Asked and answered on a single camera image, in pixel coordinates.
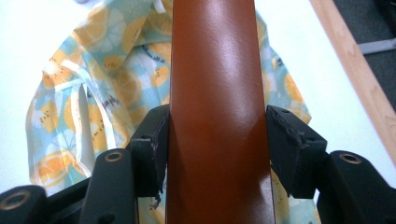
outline yellow lemon print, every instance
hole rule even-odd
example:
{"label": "yellow lemon print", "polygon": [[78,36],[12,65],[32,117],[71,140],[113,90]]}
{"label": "yellow lemon print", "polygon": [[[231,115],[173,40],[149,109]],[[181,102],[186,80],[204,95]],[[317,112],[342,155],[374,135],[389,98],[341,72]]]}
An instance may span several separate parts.
{"label": "yellow lemon print", "polygon": [[130,108],[140,100],[142,84],[133,71],[121,68],[114,76],[113,87],[121,103],[127,108]]}
{"label": "yellow lemon print", "polygon": [[161,204],[158,204],[157,208],[150,207],[149,213],[154,217],[157,224],[165,223],[165,208]]}
{"label": "yellow lemon print", "polygon": [[135,126],[138,126],[143,118],[147,115],[148,110],[146,109],[145,106],[140,106],[137,109],[134,109],[129,112],[129,116],[131,117],[132,123]]}
{"label": "yellow lemon print", "polygon": [[107,32],[107,19],[106,4],[95,7],[87,19],[74,30],[74,36],[78,43],[86,49],[100,44]]}
{"label": "yellow lemon print", "polygon": [[173,17],[173,0],[162,0],[163,7],[165,8],[166,14],[172,18]]}
{"label": "yellow lemon print", "polygon": [[88,64],[88,72],[93,78],[96,79],[106,78],[106,74],[103,71],[103,68],[99,65],[99,63],[96,60],[91,60],[90,63]]}
{"label": "yellow lemon print", "polygon": [[146,17],[141,17],[128,24],[122,35],[122,49],[124,52],[129,53],[131,51],[142,31],[145,21]]}
{"label": "yellow lemon print", "polygon": [[41,159],[37,163],[37,169],[43,186],[50,188],[63,181],[67,176],[69,165],[72,165],[81,175],[85,176],[70,150],[53,152]]}
{"label": "yellow lemon print", "polygon": [[79,47],[76,47],[73,52],[69,55],[68,59],[78,65],[83,65],[82,59],[82,50]]}
{"label": "yellow lemon print", "polygon": [[298,91],[297,86],[294,83],[293,79],[291,78],[290,74],[287,74],[285,76],[285,89],[291,99],[297,102],[303,101],[303,96]]}
{"label": "yellow lemon print", "polygon": [[69,69],[60,66],[66,57],[67,55],[58,49],[43,68],[42,80],[46,88],[62,84],[72,76],[72,72]]}
{"label": "yellow lemon print", "polygon": [[112,72],[119,69],[122,66],[125,57],[120,55],[110,55],[105,57],[103,60],[103,66],[107,70],[107,72]]}
{"label": "yellow lemon print", "polygon": [[113,110],[112,114],[113,119],[111,120],[111,123],[113,125],[113,129],[123,138],[123,142],[120,144],[120,147],[126,147],[129,143],[129,139],[132,137],[132,133],[134,132],[131,118],[123,107]]}
{"label": "yellow lemon print", "polygon": [[43,124],[47,132],[50,133],[55,130],[58,127],[59,122],[56,104],[50,101],[41,107],[40,111],[42,113],[40,116],[40,122]]}
{"label": "yellow lemon print", "polygon": [[148,14],[148,23],[151,29],[160,35],[170,36],[172,34],[172,17],[167,13],[159,14],[155,10],[151,10]]}
{"label": "yellow lemon print", "polygon": [[271,63],[273,65],[273,68],[276,69],[277,68],[277,59],[276,59],[276,57],[272,57]]}
{"label": "yellow lemon print", "polygon": [[67,127],[73,132],[76,132],[76,126],[73,121],[72,115],[72,105],[71,105],[71,97],[67,99],[66,103],[64,104],[64,122],[66,123]]}
{"label": "yellow lemon print", "polygon": [[154,87],[161,86],[169,78],[169,68],[162,66],[155,69],[155,74],[151,75],[151,85]]}
{"label": "yellow lemon print", "polygon": [[154,43],[149,45],[149,49],[165,58],[167,63],[171,63],[171,43]]}
{"label": "yellow lemon print", "polygon": [[163,99],[161,100],[161,105],[167,105],[169,104],[169,100],[171,98],[170,94],[167,94],[165,97],[163,97]]}
{"label": "yellow lemon print", "polygon": [[262,43],[264,42],[264,39],[267,35],[267,33],[266,33],[267,31],[266,31],[265,23],[262,20],[257,19],[256,21],[257,21],[256,22],[257,23],[257,35],[259,37],[259,47],[261,47]]}
{"label": "yellow lemon print", "polygon": [[271,179],[274,194],[274,207],[276,210],[276,220],[284,220],[289,216],[289,197],[280,183],[279,177],[271,169]]}
{"label": "yellow lemon print", "polygon": [[268,103],[271,90],[271,81],[264,72],[262,72],[262,88],[264,91],[264,102]]}
{"label": "yellow lemon print", "polygon": [[102,114],[97,105],[88,105],[92,146],[95,152],[107,149],[105,125],[103,123]]}
{"label": "yellow lemon print", "polygon": [[92,51],[106,53],[117,48],[121,44],[125,27],[126,23],[123,14],[117,9],[112,9],[107,21],[105,38],[101,44],[92,49]]}

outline lemon pattern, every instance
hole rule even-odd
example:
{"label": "lemon pattern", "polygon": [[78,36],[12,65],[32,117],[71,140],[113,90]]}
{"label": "lemon pattern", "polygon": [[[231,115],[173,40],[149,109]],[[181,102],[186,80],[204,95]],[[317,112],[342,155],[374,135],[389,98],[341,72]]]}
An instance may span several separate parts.
{"label": "lemon pattern", "polygon": [[43,68],[43,84],[46,88],[53,88],[70,80],[72,73],[61,66],[67,55],[58,49]]}
{"label": "lemon pattern", "polygon": [[59,115],[56,104],[48,102],[40,108],[40,122],[48,133],[51,133],[58,127]]}
{"label": "lemon pattern", "polygon": [[[80,160],[82,150],[97,157],[110,147],[125,147],[149,110],[169,103],[173,1],[162,2],[166,12],[160,14],[152,0],[105,0],[45,64],[26,132],[31,180],[49,194],[90,176]],[[259,15],[257,29],[265,104],[287,108],[308,122],[304,98],[270,48]],[[86,98],[85,105],[78,103],[80,97]],[[79,116],[84,109],[88,116]],[[79,127],[88,123],[81,120],[86,117],[90,127],[84,130],[91,134],[83,135]],[[83,147],[81,140],[91,141],[91,148]],[[311,203],[288,203],[280,183],[273,183],[277,223],[289,223],[296,211],[304,211],[301,223],[316,223]],[[165,222],[166,184],[160,197],[158,207],[153,199],[139,199],[143,223]]]}

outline white surface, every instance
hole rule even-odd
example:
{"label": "white surface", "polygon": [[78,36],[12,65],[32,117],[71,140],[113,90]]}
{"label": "white surface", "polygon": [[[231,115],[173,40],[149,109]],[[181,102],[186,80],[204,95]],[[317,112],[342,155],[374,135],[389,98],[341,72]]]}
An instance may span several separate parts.
{"label": "white surface", "polygon": [[[0,192],[29,184],[24,122],[44,62],[98,1],[0,0]],[[361,154],[395,188],[396,169],[306,0],[258,4],[328,151]]]}

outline black plastic part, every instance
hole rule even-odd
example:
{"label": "black plastic part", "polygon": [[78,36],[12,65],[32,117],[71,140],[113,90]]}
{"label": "black plastic part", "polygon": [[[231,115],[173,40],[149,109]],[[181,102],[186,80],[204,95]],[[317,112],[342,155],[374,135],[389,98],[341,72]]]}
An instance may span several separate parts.
{"label": "black plastic part", "polygon": [[375,0],[375,4],[393,35],[396,36],[396,0]]}
{"label": "black plastic part", "polygon": [[79,223],[135,223],[134,175],[131,152],[102,153],[93,169]]}
{"label": "black plastic part", "polygon": [[78,223],[90,178],[49,197],[48,224]]}
{"label": "black plastic part", "polygon": [[139,197],[155,197],[163,191],[168,160],[169,105],[151,109],[131,138],[128,149],[134,160]]}
{"label": "black plastic part", "polygon": [[[396,190],[362,156],[331,153],[327,180],[332,191],[321,191],[318,202],[322,223],[396,223]],[[326,219],[329,214],[339,219]]]}
{"label": "black plastic part", "polygon": [[39,186],[22,186],[0,195],[0,223],[45,223],[49,217],[46,191]]}
{"label": "black plastic part", "polygon": [[312,199],[327,141],[289,110],[268,105],[266,120],[273,170],[288,194]]}

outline orange slice print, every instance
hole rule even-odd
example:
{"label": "orange slice print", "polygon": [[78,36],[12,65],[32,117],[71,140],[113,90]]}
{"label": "orange slice print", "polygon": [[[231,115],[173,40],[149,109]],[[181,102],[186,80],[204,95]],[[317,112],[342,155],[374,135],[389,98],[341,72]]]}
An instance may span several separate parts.
{"label": "orange slice print", "polygon": [[163,6],[165,7],[166,14],[172,19],[173,16],[173,0],[163,0]]}
{"label": "orange slice print", "polygon": [[285,76],[285,89],[291,99],[300,103],[303,101],[303,96],[298,91],[297,86],[291,78],[290,74],[287,74]]}
{"label": "orange slice print", "polygon": [[262,20],[257,19],[256,21],[257,21],[257,35],[259,37],[259,48],[261,48],[262,43],[264,42],[264,39],[267,36],[267,31],[266,31],[265,23]]}
{"label": "orange slice print", "polygon": [[69,60],[75,64],[78,65],[83,65],[83,60],[82,60],[82,50],[80,47],[76,47],[73,52],[69,55]]}
{"label": "orange slice print", "polygon": [[107,149],[105,125],[103,123],[102,114],[97,105],[88,105],[92,146],[95,152]]}
{"label": "orange slice print", "polygon": [[158,204],[157,208],[150,207],[149,213],[154,217],[157,224],[165,223],[165,208],[161,204]]}
{"label": "orange slice print", "polygon": [[40,180],[45,188],[53,187],[67,176],[67,168],[72,165],[81,175],[85,176],[78,166],[76,157],[70,150],[53,152],[37,164]]}
{"label": "orange slice print", "polygon": [[122,49],[125,53],[129,53],[129,51],[131,51],[136,39],[139,37],[140,32],[142,31],[145,21],[146,17],[141,17],[135,19],[126,27],[122,35]]}
{"label": "orange slice print", "polygon": [[68,68],[60,66],[66,57],[67,55],[58,49],[43,68],[42,80],[46,88],[53,88],[70,80],[72,72]]}
{"label": "orange slice print", "polygon": [[122,140],[120,139],[119,141],[120,147],[126,147],[134,132],[134,126],[132,124],[131,118],[129,117],[128,111],[126,111],[125,108],[119,106],[118,108],[112,110],[111,113],[113,115],[113,119],[111,120],[113,129],[122,138]]}
{"label": "orange slice print", "polygon": [[72,115],[71,97],[69,97],[64,104],[64,122],[69,129],[73,130],[74,133],[76,132],[76,126],[74,124]]}
{"label": "orange slice print", "polygon": [[100,44],[107,32],[107,19],[106,4],[95,7],[87,19],[74,30],[78,43],[86,49]]}
{"label": "orange slice print", "polygon": [[130,108],[140,100],[142,84],[133,71],[121,68],[114,76],[113,87],[121,103],[127,108]]}
{"label": "orange slice print", "polygon": [[107,72],[112,72],[119,69],[122,66],[125,57],[120,55],[110,55],[105,57],[103,60],[103,66],[107,70]]}
{"label": "orange slice print", "polygon": [[88,63],[88,72],[90,73],[92,78],[99,80],[106,78],[106,73],[104,69],[99,65],[99,63],[96,60],[91,60]]}
{"label": "orange slice print", "polygon": [[149,45],[149,49],[165,58],[167,63],[171,63],[171,43],[154,43]]}
{"label": "orange slice print", "polygon": [[41,117],[40,122],[43,124],[47,132],[52,132],[58,127],[59,116],[56,104],[52,101],[46,103],[41,107]]}
{"label": "orange slice print", "polygon": [[270,91],[271,91],[271,81],[268,75],[262,71],[262,89],[264,91],[264,102],[267,104],[269,101]]}
{"label": "orange slice print", "polygon": [[171,98],[170,94],[167,94],[165,97],[163,97],[163,99],[161,100],[161,105],[167,105],[169,104],[169,100]]}
{"label": "orange slice print", "polygon": [[155,10],[151,10],[148,14],[148,23],[160,35],[170,36],[172,34],[172,18],[167,13],[159,14]]}
{"label": "orange slice print", "polygon": [[169,74],[168,66],[155,69],[155,74],[151,75],[151,85],[154,87],[161,86],[169,78]]}
{"label": "orange slice print", "polygon": [[131,117],[132,123],[134,126],[138,126],[143,118],[147,115],[148,110],[145,106],[140,106],[137,109],[134,109],[129,112],[129,116]]}

